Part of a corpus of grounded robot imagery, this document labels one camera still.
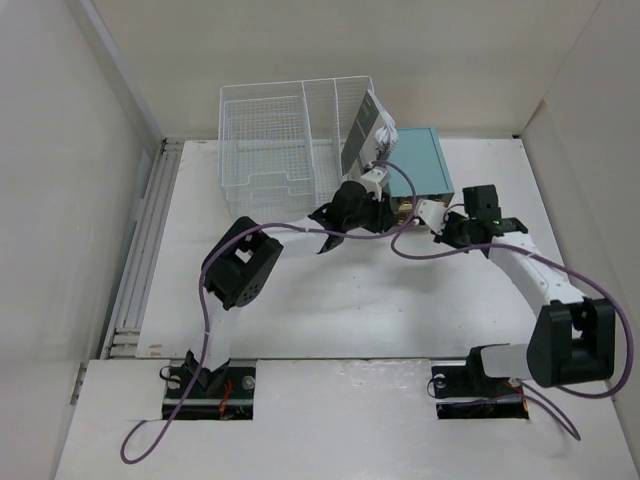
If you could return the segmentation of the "clear drawer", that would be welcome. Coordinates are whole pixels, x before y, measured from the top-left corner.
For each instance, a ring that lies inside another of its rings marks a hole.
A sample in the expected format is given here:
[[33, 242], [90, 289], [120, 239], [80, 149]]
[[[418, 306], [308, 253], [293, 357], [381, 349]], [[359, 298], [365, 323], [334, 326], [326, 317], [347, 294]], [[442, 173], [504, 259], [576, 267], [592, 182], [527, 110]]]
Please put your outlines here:
[[397, 227], [408, 227], [414, 224], [415, 215], [412, 211], [397, 211], [395, 213], [395, 220]]

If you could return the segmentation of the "grey setup guide booklet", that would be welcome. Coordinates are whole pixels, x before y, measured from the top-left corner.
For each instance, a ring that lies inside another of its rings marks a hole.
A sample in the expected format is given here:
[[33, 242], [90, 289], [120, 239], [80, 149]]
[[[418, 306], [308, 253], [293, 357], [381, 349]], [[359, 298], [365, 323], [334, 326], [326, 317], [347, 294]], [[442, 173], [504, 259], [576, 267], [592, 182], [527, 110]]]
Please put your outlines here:
[[344, 180], [357, 180], [371, 164], [387, 162], [398, 142], [392, 116], [367, 89], [341, 152]]

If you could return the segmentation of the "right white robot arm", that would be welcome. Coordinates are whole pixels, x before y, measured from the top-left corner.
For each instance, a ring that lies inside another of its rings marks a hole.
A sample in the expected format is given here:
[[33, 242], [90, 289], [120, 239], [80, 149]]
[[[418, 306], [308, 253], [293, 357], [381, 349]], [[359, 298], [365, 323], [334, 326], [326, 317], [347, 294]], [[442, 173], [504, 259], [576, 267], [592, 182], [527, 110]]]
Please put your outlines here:
[[435, 240], [455, 249], [477, 246], [526, 300], [536, 323], [526, 344], [485, 346], [463, 369], [465, 386], [487, 393], [500, 377], [531, 379], [549, 388], [606, 380], [613, 375], [615, 309], [591, 299], [544, 263], [527, 227], [503, 216], [492, 185], [463, 191], [463, 214], [422, 205]]

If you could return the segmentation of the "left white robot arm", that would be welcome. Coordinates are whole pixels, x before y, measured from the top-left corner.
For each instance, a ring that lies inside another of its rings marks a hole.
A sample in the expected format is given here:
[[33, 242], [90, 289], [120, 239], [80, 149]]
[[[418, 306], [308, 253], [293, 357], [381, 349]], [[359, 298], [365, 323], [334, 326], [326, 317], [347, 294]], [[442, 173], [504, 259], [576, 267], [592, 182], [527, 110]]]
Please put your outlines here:
[[345, 181], [325, 203], [292, 223], [236, 220], [201, 265], [203, 314], [199, 345], [187, 353], [189, 384], [201, 396], [217, 394], [231, 358], [236, 310], [256, 300], [278, 260], [328, 253], [347, 238], [381, 238], [395, 225], [385, 180]]

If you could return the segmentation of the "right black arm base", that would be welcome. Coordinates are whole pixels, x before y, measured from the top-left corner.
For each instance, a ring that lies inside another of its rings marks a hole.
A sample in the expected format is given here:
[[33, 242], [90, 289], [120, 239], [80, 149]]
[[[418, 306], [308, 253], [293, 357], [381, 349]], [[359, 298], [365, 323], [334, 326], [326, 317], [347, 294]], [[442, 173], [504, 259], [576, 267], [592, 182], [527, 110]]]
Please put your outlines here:
[[507, 377], [485, 373], [481, 352], [473, 347], [466, 357], [434, 360], [427, 393], [436, 401], [439, 420], [528, 420], [523, 389]]

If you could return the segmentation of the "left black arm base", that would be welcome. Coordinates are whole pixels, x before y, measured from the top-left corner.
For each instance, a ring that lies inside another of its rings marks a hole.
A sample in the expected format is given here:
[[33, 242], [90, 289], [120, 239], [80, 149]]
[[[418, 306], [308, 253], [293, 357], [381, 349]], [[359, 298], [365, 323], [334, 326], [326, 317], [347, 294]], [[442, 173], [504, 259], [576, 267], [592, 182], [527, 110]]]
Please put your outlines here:
[[[165, 382], [162, 419], [168, 420], [192, 378], [196, 359], [188, 353], [180, 364], [162, 367], [159, 377]], [[176, 420], [244, 421], [252, 420], [256, 388], [257, 362], [230, 360], [215, 372], [201, 371]]]

